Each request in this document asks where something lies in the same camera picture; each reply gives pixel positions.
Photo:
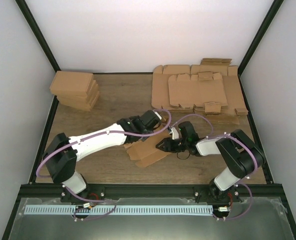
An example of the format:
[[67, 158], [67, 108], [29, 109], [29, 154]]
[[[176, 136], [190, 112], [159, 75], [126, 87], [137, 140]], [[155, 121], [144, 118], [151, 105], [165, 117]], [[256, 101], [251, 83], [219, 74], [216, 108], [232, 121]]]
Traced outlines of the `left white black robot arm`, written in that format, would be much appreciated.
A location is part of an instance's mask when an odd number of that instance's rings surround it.
[[76, 163], [86, 156], [110, 147], [135, 143], [146, 139], [162, 117], [153, 110], [141, 116], [122, 118], [111, 126], [86, 135], [67, 137], [57, 134], [43, 154], [48, 159], [45, 166], [55, 184], [64, 184], [77, 201], [84, 202], [90, 196], [90, 189], [75, 168]]

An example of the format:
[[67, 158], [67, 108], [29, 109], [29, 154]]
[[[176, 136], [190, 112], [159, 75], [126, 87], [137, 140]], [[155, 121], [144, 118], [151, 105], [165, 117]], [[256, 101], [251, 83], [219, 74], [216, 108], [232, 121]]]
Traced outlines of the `top folded cardboard box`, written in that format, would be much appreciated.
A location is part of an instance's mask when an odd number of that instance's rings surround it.
[[50, 85], [50, 92], [56, 96], [75, 95], [86, 96], [93, 79], [92, 73], [57, 71]]

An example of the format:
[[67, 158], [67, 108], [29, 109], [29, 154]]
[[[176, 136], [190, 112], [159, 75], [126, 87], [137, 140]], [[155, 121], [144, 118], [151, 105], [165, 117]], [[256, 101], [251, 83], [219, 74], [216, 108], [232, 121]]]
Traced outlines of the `folded cardboard box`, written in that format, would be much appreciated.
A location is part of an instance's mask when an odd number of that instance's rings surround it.
[[62, 105], [68, 106], [68, 107], [72, 107], [75, 109], [80, 109], [80, 110], [84, 110], [84, 111], [90, 111], [95, 103], [97, 102], [99, 98], [99, 94], [97, 94], [96, 96], [93, 96], [90, 98], [90, 100], [86, 100], [86, 99], [69, 99], [69, 98], [64, 98], [64, 97], [57, 97], [57, 99], [59, 100], [59, 102]]
[[93, 79], [92, 73], [57, 71], [50, 85], [50, 92], [56, 96], [75, 95], [86, 96]]
[[99, 92], [98, 84], [95, 83], [91, 88], [90, 92], [86, 93], [86, 96], [77, 96], [77, 95], [57, 95], [59, 99], [67, 99], [67, 100], [73, 100], [78, 102], [90, 102], [93, 98], [97, 96], [97, 93]]
[[93, 91], [96, 91], [97, 83], [95, 80], [90, 81], [89, 87], [86, 91], [60, 91], [55, 93], [56, 96], [63, 96], [68, 98], [86, 98], [91, 95]]
[[61, 103], [70, 103], [74, 105], [90, 105], [90, 103], [99, 96], [99, 91], [95, 91], [94, 93], [87, 95], [86, 97], [80, 96], [57, 96], [57, 99]]

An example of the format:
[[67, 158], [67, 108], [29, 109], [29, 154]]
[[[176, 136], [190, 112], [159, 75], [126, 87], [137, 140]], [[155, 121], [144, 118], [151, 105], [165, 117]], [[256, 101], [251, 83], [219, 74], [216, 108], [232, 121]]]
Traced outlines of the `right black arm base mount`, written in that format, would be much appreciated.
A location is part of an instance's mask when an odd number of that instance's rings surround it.
[[207, 203], [209, 205], [214, 204], [228, 204], [232, 202], [238, 202], [240, 200], [238, 195], [235, 195], [235, 188], [229, 188], [228, 190], [221, 191], [215, 185], [196, 185], [193, 187], [195, 194], [195, 201], [197, 203]]

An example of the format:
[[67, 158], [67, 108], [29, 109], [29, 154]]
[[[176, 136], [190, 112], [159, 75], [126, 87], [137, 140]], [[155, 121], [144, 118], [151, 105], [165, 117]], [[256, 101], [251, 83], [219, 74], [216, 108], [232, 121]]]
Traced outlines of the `pile of flat cardboard blanks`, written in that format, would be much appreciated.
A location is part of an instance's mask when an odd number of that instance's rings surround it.
[[151, 105], [173, 112], [201, 113], [213, 121], [238, 124], [246, 107], [238, 66], [230, 58], [203, 58], [200, 64], [155, 67]]

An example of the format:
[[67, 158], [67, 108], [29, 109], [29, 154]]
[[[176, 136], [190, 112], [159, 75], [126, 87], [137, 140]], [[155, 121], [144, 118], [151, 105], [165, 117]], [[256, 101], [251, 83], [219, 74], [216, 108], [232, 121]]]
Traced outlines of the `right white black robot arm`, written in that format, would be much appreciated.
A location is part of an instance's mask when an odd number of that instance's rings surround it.
[[251, 174], [266, 162], [266, 156], [243, 130], [237, 129], [231, 133], [200, 138], [189, 121], [179, 124], [180, 136], [171, 133], [170, 137], [162, 139], [156, 148], [166, 153], [181, 153], [188, 151], [189, 155], [205, 157], [221, 155], [226, 168], [211, 180], [209, 196], [222, 201], [228, 190], [240, 180]]

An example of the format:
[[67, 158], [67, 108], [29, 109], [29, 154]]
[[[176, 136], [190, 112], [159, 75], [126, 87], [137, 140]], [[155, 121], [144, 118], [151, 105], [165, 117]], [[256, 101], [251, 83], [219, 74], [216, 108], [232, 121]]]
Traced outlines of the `brown cardboard box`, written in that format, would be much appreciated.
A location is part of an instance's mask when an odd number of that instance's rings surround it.
[[167, 130], [148, 137], [145, 141], [137, 141], [134, 143], [125, 144], [127, 154], [132, 161], [136, 161], [136, 165], [140, 168], [146, 168], [157, 161], [170, 155], [170, 152], [164, 152], [156, 148], [158, 144], [164, 138], [170, 137]]

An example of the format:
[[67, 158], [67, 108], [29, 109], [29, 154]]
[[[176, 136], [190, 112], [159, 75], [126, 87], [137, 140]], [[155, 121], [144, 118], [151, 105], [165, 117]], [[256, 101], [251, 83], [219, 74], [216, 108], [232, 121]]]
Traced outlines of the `black corner frame post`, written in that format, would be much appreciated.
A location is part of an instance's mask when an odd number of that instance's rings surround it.
[[241, 76], [247, 67], [248, 63], [250, 62], [252, 56], [254, 55], [255, 51], [257, 50], [261, 40], [265, 36], [267, 30], [269, 29], [271, 23], [273, 22], [275, 16], [277, 15], [279, 9], [281, 8], [284, 0], [274, 0], [266, 13], [258, 31], [256, 32], [245, 56], [243, 57], [239, 67], [238, 67], [238, 75]]
[[38, 41], [40, 47], [42, 48], [45, 56], [47, 57], [50, 65], [52, 66], [53, 70], [55, 72], [60, 71], [60, 67], [41, 31], [39, 28], [28, 4], [26, 3], [25, 0], [15, 0], [17, 6], [19, 7], [23, 17], [25, 18], [26, 22], [28, 23], [30, 29], [32, 30], [36, 40]]

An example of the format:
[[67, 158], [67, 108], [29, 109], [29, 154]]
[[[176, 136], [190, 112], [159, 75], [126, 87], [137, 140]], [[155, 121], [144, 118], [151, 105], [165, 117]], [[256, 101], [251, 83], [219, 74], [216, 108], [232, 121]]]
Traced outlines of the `right black corner frame post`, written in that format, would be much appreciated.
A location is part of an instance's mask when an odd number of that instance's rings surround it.
[[275, 16], [277, 15], [279, 9], [281, 8], [284, 0], [274, 0], [266, 13], [258, 31], [256, 32], [245, 56], [243, 57], [239, 67], [238, 67], [238, 75], [241, 76], [247, 67], [248, 63], [250, 62], [252, 56], [254, 55], [255, 51], [257, 50], [261, 40], [265, 36], [267, 30], [269, 29], [271, 23], [273, 22]]

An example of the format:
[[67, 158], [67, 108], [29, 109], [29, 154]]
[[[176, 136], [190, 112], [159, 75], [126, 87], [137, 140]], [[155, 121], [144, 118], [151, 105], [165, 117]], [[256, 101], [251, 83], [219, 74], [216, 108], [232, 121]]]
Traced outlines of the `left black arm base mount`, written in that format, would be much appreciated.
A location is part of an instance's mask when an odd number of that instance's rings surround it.
[[62, 184], [63, 192], [67, 198], [70, 198], [72, 202], [83, 202], [83, 203], [94, 203], [94, 204], [111, 204], [113, 200], [111, 199], [102, 199], [101, 197], [96, 197], [91, 195], [88, 189], [82, 190], [80, 193], [75, 193], [66, 185]]

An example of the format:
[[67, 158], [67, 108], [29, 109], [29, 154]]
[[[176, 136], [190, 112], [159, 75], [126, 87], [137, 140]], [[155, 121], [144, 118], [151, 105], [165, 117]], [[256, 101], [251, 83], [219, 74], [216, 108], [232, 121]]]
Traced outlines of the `black aluminium frame rail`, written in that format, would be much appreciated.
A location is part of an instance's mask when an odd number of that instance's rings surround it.
[[[254, 197], [281, 197], [285, 196], [281, 184], [249, 184]], [[195, 198], [199, 201], [228, 200], [227, 193], [220, 197], [210, 195], [207, 184], [89, 184], [88, 191], [95, 193], [99, 198]], [[32, 183], [21, 185], [17, 198], [60, 198], [65, 192], [60, 184]], [[245, 186], [232, 187], [228, 192], [236, 197], [248, 197]]]

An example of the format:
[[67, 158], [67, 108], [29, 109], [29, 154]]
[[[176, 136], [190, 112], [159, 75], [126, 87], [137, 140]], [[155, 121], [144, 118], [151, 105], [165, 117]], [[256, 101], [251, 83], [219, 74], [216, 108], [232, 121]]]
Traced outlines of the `left black corner frame post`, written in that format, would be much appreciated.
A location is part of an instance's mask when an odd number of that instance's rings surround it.
[[60, 71], [60, 67], [41, 31], [39, 28], [28, 4], [26, 3], [25, 0], [15, 0], [17, 6], [19, 7], [23, 17], [25, 18], [26, 22], [28, 23], [30, 29], [32, 30], [36, 40], [38, 41], [40, 47], [42, 48], [45, 56], [47, 57], [50, 65], [52, 66], [53, 70], [55, 72]]

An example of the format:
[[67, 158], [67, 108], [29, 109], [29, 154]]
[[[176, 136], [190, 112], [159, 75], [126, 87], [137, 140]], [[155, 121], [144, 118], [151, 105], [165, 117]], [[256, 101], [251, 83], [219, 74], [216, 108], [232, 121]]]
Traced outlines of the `bottom folded cardboard box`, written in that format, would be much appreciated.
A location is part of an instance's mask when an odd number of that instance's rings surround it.
[[84, 110], [84, 111], [90, 111], [95, 103], [97, 102], [99, 98], [99, 94], [97, 94], [96, 96], [93, 96], [90, 98], [90, 100], [86, 100], [86, 99], [69, 99], [69, 98], [64, 98], [64, 97], [57, 97], [57, 99], [59, 100], [59, 102], [62, 105], [68, 106], [68, 107], [72, 107], [75, 109], [80, 109], [80, 110]]

